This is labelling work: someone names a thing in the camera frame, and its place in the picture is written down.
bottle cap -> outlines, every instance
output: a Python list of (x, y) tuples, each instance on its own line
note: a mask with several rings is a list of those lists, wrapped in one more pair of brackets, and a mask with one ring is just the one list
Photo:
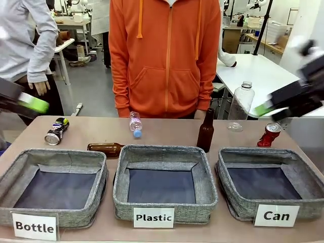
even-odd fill
[(141, 130), (135, 130), (134, 131), (134, 137), (135, 138), (140, 138), (140, 137), (142, 137), (142, 131)]
[(243, 88), (250, 89), (250, 88), (252, 88), (252, 82), (250, 82), (250, 81), (244, 81), (244, 82), (242, 83), (242, 87), (243, 87)]

white table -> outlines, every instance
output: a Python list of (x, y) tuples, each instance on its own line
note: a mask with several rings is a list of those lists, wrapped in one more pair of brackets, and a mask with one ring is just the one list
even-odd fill
[[(257, 118), (254, 109), (269, 100), (268, 95), (273, 91), (280, 89), (299, 78), (279, 65), (270, 61), (262, 55), (253, 56), (252, 54), (234, 54), (236, 56), (237, 66), (227, 67), (221, 61), (217, 63), (217, 76), (226, 86), (224, 98), (221, 103), (218, 119), (223, 117), (226, 98), (228, 92), (232, 95), (235, 89), (241, 86), (243, 81), (251, 81), (252, 89), (255, 91), (255, 96), (252, 102), (249, 116)], [(315, 110), (305, 116), (324, 116), (324, 108)]]
[(83, 104), (79, 103), (76, 108), (74, 106), (72, 87), (71, 87), (69, 75), (67, 73), (67, 68), (66, 68), (66, 64), (65, 64), (65, 60), (64, 60), (64, 56), (63, 56), (63, 52), (62, 52), (64, 48), (68, 47), (73, 42), (74, 42), (74, 39), (66, 40), (64, 42), (64, 44), (62, 44), (62, 45), (55, 48), (55, 53), (58, 53), (60, 55), (60, 61), (62, 63), (62, 68), (63, 68), (63, 72), (64, 72), (64, 77), (65, 77), (65, 83), (66, 83), (67, 88), (69, 90), (69, 95), (70, 95), (70, 99), (71, 99), (71, 105), (73, 107), (72, 116), (76, 116), (79, 113), (80, 109), (82, 108)]
[[(70, 16), (61, 16), (61, 17), (55, 17), (55, 20), (58, 21), (63, 21), (63, 24), (57, 24), (57, 27), (59, 29), (75, 29), (75, 30), (82, 30), (83, 32), (83, 37), (85, 39), (85, 44), (86, 44), (86, 53), (89, 54), (90, 52), (90, 47), (91, 47), (91, 21), (88, 19), (84, 19), (80, 23), (76, 23), (73, 19), (73, 17)], [(88, 39), (89, 39), (89, 48), (87, 44), (87, 37), (86, 37), (86, 31), (88, 31), (87, 26), (89, 26), (89, 34), (88, 34)]]

hoodie drawstring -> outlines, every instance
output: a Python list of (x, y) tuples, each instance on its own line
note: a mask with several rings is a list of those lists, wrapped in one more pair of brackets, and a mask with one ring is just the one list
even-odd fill
[(197, 24), (197, 36), (196, 36), (196, 50), (195, 50), (195, 59), (196, 61), (199, 58), (199, 36), (200, 36), (200, 22), (201, 22), (201, 0), (199, 0), (199, 11), (198, 11), (198, 24)]
[(137, 35), (138, 39), (143, 38), (142, 24), (143, 24), (143, 0), (140, 0), (140, 16), (139, 16), (139, 19), (138, 19), (138, 35)]
[[(201, 0), (199, 0), (198, 9), (198, 24), (197, 24), (197, 36), (196, 36), (196, 46), (195, 46), (195, 60), (199, 58), (199, 37), (200, 37), (200, 23), (201, 23)], [(137, 38), (142, 39), (142, 24), (143, 24), (143, 0), (140, 0), (140, 11), (138, 19), (138, 34)]]

crushed can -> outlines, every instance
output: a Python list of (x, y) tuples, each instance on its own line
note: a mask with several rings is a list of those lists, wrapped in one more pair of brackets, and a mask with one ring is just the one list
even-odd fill
[(269, 123), (265, 126), (265, 132), (258, 142), (258, 147), (271, 147), (272, 142), (280, 135), (282, 131), (278, 123)]
[(54, 122), (52, 129), (50, 129), (47, 132), (47, 134), (45, 136), (45, 141), (49, 145), (58, 145), (62, 141), (63, 132), (65, 132), (67, 130), (69, 125), (70, 125), (70, 122), (68, 119), (66, 119), (64, 117), (58, 118)]

hand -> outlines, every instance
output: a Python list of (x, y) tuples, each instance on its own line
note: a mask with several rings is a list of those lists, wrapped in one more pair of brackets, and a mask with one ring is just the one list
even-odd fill
[(32, 90), (34, 88), (34, 85), (35, 85), (35, 88), (37, 90), (37, 93), (42, 96), (44, 94), (47, 93), (47, 89), (51, 89), (50, 87), (50, 84), (48, 81), (45, 81), (45, 82), (40, 82), (40, 83), (28, 83), (29, 84), (29, 87), (30, 89)]
[(205, 110), (196, 110), (196, 113), (194, 114), (194, 118), (200, 120), (205, 119), (205, 116), (206, 116)]

